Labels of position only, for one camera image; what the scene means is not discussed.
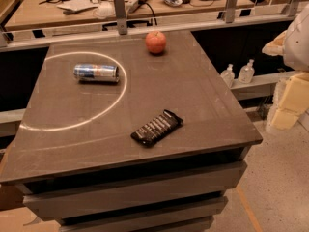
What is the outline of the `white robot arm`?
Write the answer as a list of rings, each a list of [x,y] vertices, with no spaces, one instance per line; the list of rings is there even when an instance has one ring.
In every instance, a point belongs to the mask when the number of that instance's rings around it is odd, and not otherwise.
[[[295,71],[309,71],[309,5],[288,29],[267,43],[262,52],[269,56],[282,56],[284,64]]]

